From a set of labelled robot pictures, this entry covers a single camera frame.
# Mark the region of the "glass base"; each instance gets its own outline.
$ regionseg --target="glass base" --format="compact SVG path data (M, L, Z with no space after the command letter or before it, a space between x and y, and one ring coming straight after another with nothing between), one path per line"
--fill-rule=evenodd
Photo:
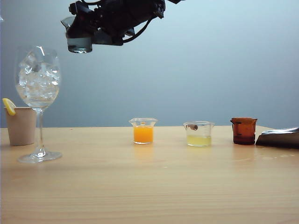
M138 145L147 145L147 144L150 144L152 143L152 141L149 141L149 142L139 142L139 141L134 141L135 144L138 144Z
M210 145L193 145L193 144L189 144L189 143L187 143L187 145L189 145L189 146L195 146L195 147L207 147L207 146L210 146Z
M46 160L54 160L60 158L62 154L60 152L47 152L45 156L37 157L36 154L21 156L18 161L24 163L38 163Z

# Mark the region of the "cable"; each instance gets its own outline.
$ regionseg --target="cable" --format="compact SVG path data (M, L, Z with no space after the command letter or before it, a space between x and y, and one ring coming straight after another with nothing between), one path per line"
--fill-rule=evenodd
M138 31L137 34L135 34L134 36L132 36L132 37L126 39L126 40L123 40L123 42L124 42L124 43L128 43L128 42L134 40L135 38L139 37L140 34L142 34L142 33L145 31L146 27L149 25L150 21L151 21L153 18L154 18L154 17L150 18L150 19L146 22L146 24L144 25L144 27L142 27L142 29Z

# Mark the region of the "yellow liquid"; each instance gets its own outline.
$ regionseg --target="yellow liquid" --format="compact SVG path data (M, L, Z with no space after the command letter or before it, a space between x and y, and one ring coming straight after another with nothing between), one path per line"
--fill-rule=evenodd
M211 137L200 137L196 135L187 135L187 144L189 146L209 146L211 145Z

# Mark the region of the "dark liquid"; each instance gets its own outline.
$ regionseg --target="dark liquid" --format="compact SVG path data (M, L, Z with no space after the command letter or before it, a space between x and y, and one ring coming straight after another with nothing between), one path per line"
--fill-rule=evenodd
M253 145L255 143L255 139L255 135L252 137L234 136L234 143L239 145Z

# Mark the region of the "glass stem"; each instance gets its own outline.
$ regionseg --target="glass stem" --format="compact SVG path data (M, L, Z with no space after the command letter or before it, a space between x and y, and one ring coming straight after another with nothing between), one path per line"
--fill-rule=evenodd
M36 149L33 152L36 157L44 157L46 155L46 149L43 145L43 109L36 108Z

